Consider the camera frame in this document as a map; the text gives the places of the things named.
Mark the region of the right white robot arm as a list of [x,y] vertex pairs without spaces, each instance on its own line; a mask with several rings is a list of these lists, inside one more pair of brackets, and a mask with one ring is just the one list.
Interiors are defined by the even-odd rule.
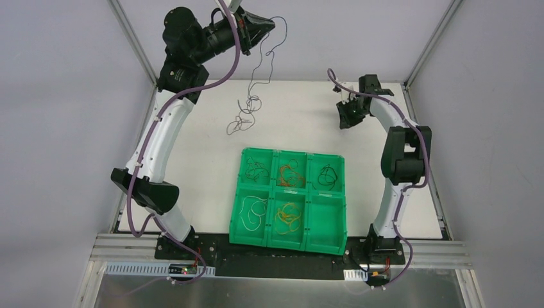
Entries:
[[358,91],[339,83],[336,77],[332,81],[334,91],[341,95],[341,101],[336,105],[340,129],[351,128],[366,116],[372,116],[387,133],[380,161],[385,188],[363,253],[374,263],[387,257],[402,256],[400,225],[413,190],[423,188],[429,182],[432,131],[406,117],[392,101],[392,91],[382,88],[377,75],[360,77]]

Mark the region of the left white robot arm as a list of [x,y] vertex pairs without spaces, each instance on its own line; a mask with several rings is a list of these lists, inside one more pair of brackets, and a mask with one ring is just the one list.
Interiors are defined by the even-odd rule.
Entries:
[[[270,18],[243,9],[239,1],[217,1],[213,13],[221,13],[220,21],[202,26],[186,7],[170,10],[164,18],[162,39],[166,59],[157,81],[157,94],[146,131],[123,168],[112,170],[110,179],[126,194],[129,229],[135,237],[132,203],[149,212],[147,221],[157,226],[173,242],[171,251],[179,259],[191,258],[196,243],[188,236],[194,229],[184,218],[178,205],[180,190],[164,180],[167,161],[183,122],[198,102],[203,90],[211,89],[233,75],[241,55],[249,55],[275,28]],[[235,49],[235,60],[226,76],[208,84],[205,62]]]

